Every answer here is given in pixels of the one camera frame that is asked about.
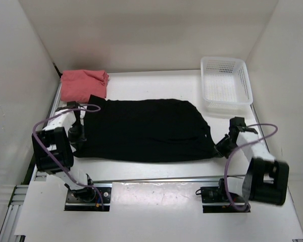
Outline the pink t shirt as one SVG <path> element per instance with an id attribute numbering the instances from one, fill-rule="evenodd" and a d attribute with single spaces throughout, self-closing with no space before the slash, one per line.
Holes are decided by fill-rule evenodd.
<path id="1" fill-rule="evenodd" d="M 60 99 L 87 103 L 91 95 L 106 98 L 109 75 L 106 71 L 67 70 L 61 76 Z"/>

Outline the black t shirt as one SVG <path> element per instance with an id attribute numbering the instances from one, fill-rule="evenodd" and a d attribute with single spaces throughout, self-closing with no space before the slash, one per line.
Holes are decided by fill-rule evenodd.
<path id="1" fill-rule="evenodd" d="M 83 146 L 77 158 L 134 162 L 182 162 L 216 155 L 211 129 L 188 101 L 105 100 L 90 96 L 84 116 Z"/>

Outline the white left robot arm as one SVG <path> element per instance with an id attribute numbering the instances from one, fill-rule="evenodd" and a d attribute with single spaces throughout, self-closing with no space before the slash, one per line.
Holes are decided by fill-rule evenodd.
<path id="1" fill-rule="evenodd" d="M 52 117 L 35 124 L 32 144 L 38 171 L 58 177 L 68 190 L 90 202 L 96 190 L 89 175 L 74 166 L 73 155 L 86 141 L 82 112 L 85 107 L 75 101 L 57 108 Z"/>

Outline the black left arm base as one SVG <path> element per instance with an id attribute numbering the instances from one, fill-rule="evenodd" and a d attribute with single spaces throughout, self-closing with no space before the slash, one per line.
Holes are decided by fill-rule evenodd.
<path id="1" fill-rule="evenodd" d="M 96 184 L 103 201 L 93 189 L 83 188 L 80 190 L 68 189 L 64 210 L 65 211 L 87 211 L 87 212 L 109 212 L 112 196 L 112 184 Z"/>

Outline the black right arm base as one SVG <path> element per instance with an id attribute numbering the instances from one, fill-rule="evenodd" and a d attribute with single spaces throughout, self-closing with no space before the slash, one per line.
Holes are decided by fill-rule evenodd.
<path id="1" fill-rule="evenodd" d="M 235 209 L 226 194 L 224 179 L 220 178 L 215 186 L 206 185 L 195 191 L 196 196 L 201 197 L 203 213 L 249 213 L 250 204 L 246 203 L 242 197 L 242 193 L 230 191 L 230 197 L 236 207 L 242 208 L 246 204 L 246 208 L 242 211 Z"/>

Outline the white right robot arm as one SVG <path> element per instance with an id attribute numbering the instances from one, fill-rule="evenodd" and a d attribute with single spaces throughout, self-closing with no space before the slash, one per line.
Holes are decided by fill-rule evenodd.
<path id="1" fill-rule="evenodd" d="M 263 144 L 256 124 L 246 125 L 242 117 L 229 121 L 229 133 L 215 146 L 227 161 L 223 185 L 217 188 L 217 197 L 238 212 L 250 210 L 250 201 L 282 206 L 286 200 L 289 165 L 278 161 Z M 249 162 L 244 178 L 228 175 L 233 155 L 241 150 Z"/>

